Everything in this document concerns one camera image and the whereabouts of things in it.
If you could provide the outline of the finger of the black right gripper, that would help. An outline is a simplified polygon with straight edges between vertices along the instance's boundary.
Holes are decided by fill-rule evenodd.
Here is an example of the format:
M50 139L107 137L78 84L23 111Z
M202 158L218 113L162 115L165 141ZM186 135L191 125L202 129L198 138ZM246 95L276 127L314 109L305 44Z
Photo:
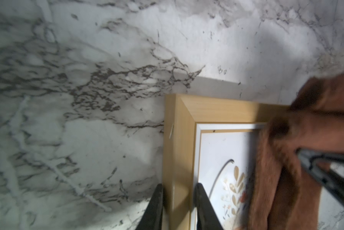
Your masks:
M339 163L344 165L344 153L298 149L296 155L302 169L344 207L344 177L331 169L325 170L319 165L320 163Z

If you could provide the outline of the light wood picture frame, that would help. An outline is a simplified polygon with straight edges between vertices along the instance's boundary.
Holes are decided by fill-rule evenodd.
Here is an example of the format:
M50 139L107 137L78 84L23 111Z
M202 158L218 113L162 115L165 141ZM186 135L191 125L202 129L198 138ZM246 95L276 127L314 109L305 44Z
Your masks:
M188 94L165 96L162 184L171 230L191 228L197 125L260 124L286 108Z

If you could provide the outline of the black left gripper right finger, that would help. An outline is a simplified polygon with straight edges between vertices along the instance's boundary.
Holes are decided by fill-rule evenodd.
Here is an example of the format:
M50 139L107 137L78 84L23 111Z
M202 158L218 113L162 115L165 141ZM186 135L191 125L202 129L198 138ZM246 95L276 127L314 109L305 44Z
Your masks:
M223 230L201 183L195 186L194 204L197 209L197 230Z

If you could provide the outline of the brown microfibre cloth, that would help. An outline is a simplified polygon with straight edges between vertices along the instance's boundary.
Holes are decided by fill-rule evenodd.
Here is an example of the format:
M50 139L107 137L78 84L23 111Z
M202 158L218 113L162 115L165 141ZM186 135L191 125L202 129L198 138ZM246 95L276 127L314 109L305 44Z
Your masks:
M261 130L248 229L317 228L321 185L302 169L299 149L344 153L344 73L308 79Z

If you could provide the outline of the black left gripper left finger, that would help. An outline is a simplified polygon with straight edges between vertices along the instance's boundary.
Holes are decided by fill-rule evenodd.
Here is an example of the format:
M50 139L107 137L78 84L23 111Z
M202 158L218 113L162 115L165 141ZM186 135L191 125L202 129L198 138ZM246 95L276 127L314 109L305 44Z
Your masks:
M163 186L158 184L136 230L161 230L163 218Z

